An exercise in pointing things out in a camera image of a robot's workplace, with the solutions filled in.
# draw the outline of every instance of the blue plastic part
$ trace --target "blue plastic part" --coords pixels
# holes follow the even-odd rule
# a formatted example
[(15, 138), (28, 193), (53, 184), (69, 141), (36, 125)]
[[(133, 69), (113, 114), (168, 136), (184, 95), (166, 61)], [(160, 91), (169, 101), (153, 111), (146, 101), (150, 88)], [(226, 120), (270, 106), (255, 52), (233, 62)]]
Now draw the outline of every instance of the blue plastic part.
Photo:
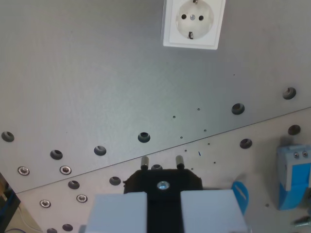
[(290, 210), (299, 205), (309, 186), (310, 164), (294, 165), (292, 186), (286, 191), (280, 183), (279, 210)]
[(248, 206), (248, 191), (244, 184), (240, 181), (235, 181), (232, 184), (231, 189), (235, 195), (235, 198), (238, 201), (239, 207), (241, 209), (242, 214), (245, 214), (245, 211)]

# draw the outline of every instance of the metal screw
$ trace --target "metal screw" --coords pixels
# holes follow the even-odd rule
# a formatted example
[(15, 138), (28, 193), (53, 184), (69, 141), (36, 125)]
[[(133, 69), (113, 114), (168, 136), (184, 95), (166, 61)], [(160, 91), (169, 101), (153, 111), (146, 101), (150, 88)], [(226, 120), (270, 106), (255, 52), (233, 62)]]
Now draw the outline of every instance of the metal screw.
[(87, 201), (87, 196), (83, 195), (83, 194), (80, 194), (80, 195), (77, 196), (77, 201), (81, 202), (81, 203), (84, 203), (84, 202)]
[(156, 186), (160, 190), (166, 190), (170, 187), (170, 183), (168, 183), (167, 181), (160, 181), (159, 183), (157, 183)]
[(43, 208), (49, 208), (51, 206), (51, 203), (48, 201), (48, 200), (41, 200), (40, 201), (40, 205), (43, 207)]
[(20, 167), (18, 168), (18, 172), (19, 172), (19, 174), (21, 174), (22, 176), (27, 176), (27, 175), (29, 175), (29, 169), (28, 169), (27, 167), (25, 167), (25, 166), (20, 166)]
[(310, 217), (308, 217), (304, 221), (295, 223), (295, 227), (306, 227), (306, 226), (311, 226), (311, 218)]
[(59, 170), (64, 175), (69, 175), (71, 173), (71, 168), (68, 166), (61, 166)]

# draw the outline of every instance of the countersunk screw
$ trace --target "countersunk screw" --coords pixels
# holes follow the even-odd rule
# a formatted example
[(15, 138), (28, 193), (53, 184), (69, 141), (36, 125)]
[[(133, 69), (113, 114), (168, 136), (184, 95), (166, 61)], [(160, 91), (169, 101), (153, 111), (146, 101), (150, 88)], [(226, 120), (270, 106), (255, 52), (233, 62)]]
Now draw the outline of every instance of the countersunk screw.
[(303, 221), (295, 223), (295, 227), (306, 227), (306, 226), (311, 226), (311, 218), (308, 217)]
[(43, 207), (43, 208), (49, 208), (51, 206), (51, 203), (48, 201), (48, 200), (41, 200), (40, 201), (40, 205)]

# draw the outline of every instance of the mounting hole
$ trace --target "mounting hole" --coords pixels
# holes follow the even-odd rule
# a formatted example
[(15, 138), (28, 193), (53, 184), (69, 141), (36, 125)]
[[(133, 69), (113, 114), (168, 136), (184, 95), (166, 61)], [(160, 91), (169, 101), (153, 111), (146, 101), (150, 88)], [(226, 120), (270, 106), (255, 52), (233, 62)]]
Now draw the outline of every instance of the mounting hole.
[(244, 112), (245, 110), (245, 107), (243, 104), (241, 103), (236, 103), (235, 105), (232, 106), (232, 109), (231, 109), (231, 112), (234, 114), (234, 115), (240, 115)]
[(253, 142), (251, 139), (243, 139), (241, 142), (240, 142), (240, 147), (242, 149), (248, 149), (250, 148), (251, 146), (253, 145)]
[(106, 148), (103, 147), (103, 146), (96, 146), (96, 147), (94, 148), (94, 153), (95, 153), (96, 155), (103, 156), (103, 155), (105, 155), (105, 154), (107, 153), (107, 150), (106, 150)]
[(78, 189), (80, 187), (80, 184), (77, 181), (69, 181), (68, 187), (71, 189)]
[(287, 88), (286, 91), (283, 92), (283, 98), (286, 100), (291, 100), (296, 95), (296, 89), (293, 87)]
[(60, 152), (59, 150), (52, 150), (52, 151), (50, 152), (50, 156), (51, 156), (53, 159), (60, 160), (61, 158), (63, 158), (63, 153)]
[(117, 185), (119, 185), (119, 184), (121, 183), (121, 180), (120, 180), (119, 177), (113, 176), (113, 177), (111, 177), (111, 178), (109, 179), (109, 182), (110, 182), (110, 184), (112, 184), (112, 185), (114, 185), (114, 186), (117, 186)]
[(66, 232), (71, 232), (73, 230), (73, 227), (70, 224), (64, 224), (63, 230)]
[(47, 233), (57, 233), (57, 230), (55, 230), (54, 228), (49, 228), (47, 230)]
[(14, 141), (14, 135), (10, 132), (7, 132), (7, 131), (3, 132), (1, 134), (1, 137), (6, 142), (13, 142)]
[(288, 128), (288, 134), (291, 136), (299, 134), (301, 131), (301, 128), (299, 125), (292, 125), (291, 127)]
[(146, 143), (150, 141), (150, 135), (148, 133), (142, 132), (138, 135), (138, 141)]
[(163, 169), (163, 167), (159, 164), (155, 164), (151, 167), (151, 170), (162, 170), (162, 169)]

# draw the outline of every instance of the white electrical socket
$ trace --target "white electrical socket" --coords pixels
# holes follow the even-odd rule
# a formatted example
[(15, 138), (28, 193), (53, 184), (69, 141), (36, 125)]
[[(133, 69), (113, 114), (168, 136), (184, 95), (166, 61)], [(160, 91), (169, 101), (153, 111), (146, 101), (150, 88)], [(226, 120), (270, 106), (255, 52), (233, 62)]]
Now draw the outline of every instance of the white electrical socket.
[(164, 0), (164, 46), (216, 50), (225, 0)]

